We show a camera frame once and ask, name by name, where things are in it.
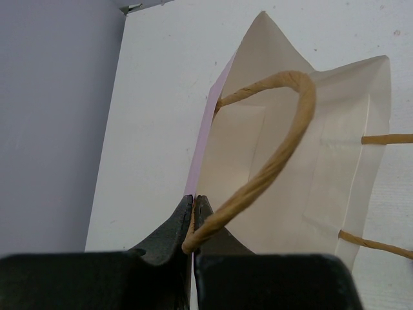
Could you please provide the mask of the lilac paper bag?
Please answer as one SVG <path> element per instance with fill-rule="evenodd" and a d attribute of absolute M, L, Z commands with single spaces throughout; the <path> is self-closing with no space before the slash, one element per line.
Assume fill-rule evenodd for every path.
<path fill-rule="evenodd" d="M 339 238 L 361 236 L 384 146 L 363 136 L 389 132 L 391 73 L 387 56 L 328 71 L 315 70 L 281 29 L 261 12 L 210 89 L 186 190 L 214 209 L 252 179 L 284 140 L 297 93 L 265 90 L 223 108 L 217 102 L 272 74 L 298 70 L 317 88 L 314 119 L 275 182 L 228 224 L 255 253 L 335 254 L 363 280 L 369 251 Z"/>

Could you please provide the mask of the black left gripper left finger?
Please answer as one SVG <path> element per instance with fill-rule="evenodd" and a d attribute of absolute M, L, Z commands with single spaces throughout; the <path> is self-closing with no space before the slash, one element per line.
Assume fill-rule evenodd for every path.
<path fill-rule="evenodd" d="M 181 244 L 194 199 L 131 249 L 15 254 L 1 259 L 1 309 L 189 309 L 190 257 Z"/>

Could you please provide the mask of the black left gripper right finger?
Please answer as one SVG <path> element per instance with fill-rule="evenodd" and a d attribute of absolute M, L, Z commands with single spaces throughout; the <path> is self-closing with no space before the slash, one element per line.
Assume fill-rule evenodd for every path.
<path fill-rule="evenodd" d="M 199 309 L 362 309 L 330 254 L 255 254 L 226 228 L 194 253 Z"/>

